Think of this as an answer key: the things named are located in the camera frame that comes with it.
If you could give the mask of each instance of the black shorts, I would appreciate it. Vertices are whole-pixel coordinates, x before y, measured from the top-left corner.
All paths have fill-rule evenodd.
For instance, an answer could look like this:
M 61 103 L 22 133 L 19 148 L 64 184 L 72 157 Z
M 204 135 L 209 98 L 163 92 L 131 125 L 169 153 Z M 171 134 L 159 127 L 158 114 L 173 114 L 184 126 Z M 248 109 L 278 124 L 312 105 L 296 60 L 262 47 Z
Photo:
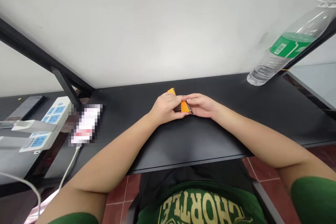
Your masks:
M 253 193 L 249 173 L 240 159 L 185 166 L 141 174 L 140 210 L 154 204 L 168 189 L 187 181 L 210 181 Z

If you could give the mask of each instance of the phone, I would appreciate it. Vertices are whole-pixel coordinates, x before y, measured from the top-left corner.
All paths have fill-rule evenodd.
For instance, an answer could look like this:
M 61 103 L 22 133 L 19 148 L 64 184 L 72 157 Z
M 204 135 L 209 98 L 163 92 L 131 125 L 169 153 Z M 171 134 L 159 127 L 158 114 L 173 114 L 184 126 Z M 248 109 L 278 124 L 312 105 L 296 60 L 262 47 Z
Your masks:
M 24 117 L 36 107 L 44 98 L 44 96 L 29 96 L 12 114 L 10 114 L 4 121 L 18 121 L 24 119 Z M 13 128 L 14 124 L 9 122 L 3 122 L 0 124 L 0 128 Z
M 71 145 L 82 146 L 94 140 L 103 110 L 102 104 L 83 105 L 79 122 L 71 133 Z

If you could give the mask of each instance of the green sleeve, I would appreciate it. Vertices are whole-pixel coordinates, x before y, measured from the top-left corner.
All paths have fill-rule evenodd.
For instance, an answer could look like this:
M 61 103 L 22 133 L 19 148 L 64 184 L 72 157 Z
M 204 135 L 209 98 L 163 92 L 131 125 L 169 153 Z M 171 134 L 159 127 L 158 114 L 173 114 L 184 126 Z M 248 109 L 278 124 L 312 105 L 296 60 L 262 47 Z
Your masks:
M 336 182 L 303 177 L 291 189 L 292 201 L 302 224 L 336 223 Z
M 99 224 L 96 217 L 90 213 L 78 212 L 70 213 L 59 217 L 49 224 Z

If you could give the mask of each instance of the forearm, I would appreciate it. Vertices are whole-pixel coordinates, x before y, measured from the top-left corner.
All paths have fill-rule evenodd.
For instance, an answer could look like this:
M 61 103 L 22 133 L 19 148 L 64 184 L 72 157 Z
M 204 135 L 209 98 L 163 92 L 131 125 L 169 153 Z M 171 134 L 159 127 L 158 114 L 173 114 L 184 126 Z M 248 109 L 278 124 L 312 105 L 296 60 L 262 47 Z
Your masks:
M 157 126 L 145 115 L 94 156 L 68 184 L 84 191 L 110 192 L 125 176 Z
M 256 121 L 218 104 L 213 120 L 238 138 L 256 157 L 273 168 L 306 161 L 312 154 L 287 138 Z

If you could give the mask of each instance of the hand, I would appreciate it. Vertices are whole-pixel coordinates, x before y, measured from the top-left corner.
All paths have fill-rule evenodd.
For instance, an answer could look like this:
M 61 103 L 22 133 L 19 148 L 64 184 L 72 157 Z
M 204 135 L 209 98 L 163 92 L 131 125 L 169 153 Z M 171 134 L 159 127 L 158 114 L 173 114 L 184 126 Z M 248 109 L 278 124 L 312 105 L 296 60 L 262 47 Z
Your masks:
M 215 102 L 210 97 L 197 93 L 183 96 L 182 100 L 186 101 L 194 115 L 199 117 L 213 118 L 219 105 L 219 103 Z
M 189 115 L 189 113 L 173 111 L 173 108 L 180 104 L 181 101 L 182 96 L 175 96 L 172 93 L 166 92 L 156 99 L 156 102 L 148 115 L 152 121 L 158 125 L 183 118 L 184 116 Z

